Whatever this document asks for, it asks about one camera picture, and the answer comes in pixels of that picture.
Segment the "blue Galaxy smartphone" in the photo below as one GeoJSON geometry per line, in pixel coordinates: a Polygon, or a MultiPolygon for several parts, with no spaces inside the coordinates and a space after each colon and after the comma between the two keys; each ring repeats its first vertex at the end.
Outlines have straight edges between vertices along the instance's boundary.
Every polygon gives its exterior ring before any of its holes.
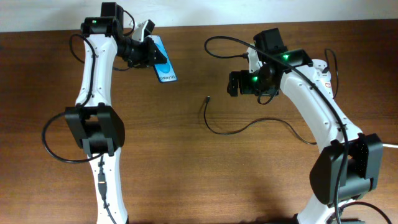
{"type": "Polygon", "coordinates": [[[149,36],[160,50],[163,56],[167,59],[166,63],[155,64],[154,70],[157,75],[158,81],[160,83],[172,83],[178,80],[177,75],[175,74],[174,68],[171,64],[167,51],[164,47],[162,39],[159,35],[150,35],[149,36]]]}

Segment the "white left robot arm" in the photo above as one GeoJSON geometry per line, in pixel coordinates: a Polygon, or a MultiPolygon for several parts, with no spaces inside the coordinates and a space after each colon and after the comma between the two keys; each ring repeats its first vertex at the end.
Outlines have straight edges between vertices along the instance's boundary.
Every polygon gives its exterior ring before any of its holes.
{"type": "Polygon", "coordinates": [[[111,103],[111,80],[116,57],[130,68],[152,67],[160,83],[177,76],[155,24],[146,20],[135,32],[124,33],[124,9],[104,2],[98,17],[81,24],[85,41],[85,67],[75,106],[65,110],[65,119],[76,144],[87,156],[95,183],[97,223],[128,223],[119,170],[125,128],[111,103]]]}

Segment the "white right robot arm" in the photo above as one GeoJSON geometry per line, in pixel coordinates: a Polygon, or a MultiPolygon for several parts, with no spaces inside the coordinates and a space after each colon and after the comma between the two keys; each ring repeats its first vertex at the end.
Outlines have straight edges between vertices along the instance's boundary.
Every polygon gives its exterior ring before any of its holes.
{"type": "Polygon", "coordinates": [[[313,195],[294,223],[342,223],[344,208],[376,189],[383,145],[365,135],[339,108],[331,87],[328,61],[303,49],[288,50],[277,28],[256,34],[248,46],[249,69],[231,72],[231,96],[274,98],[282,92],[310,128],[320,155],[310,174],[313,195]]]}

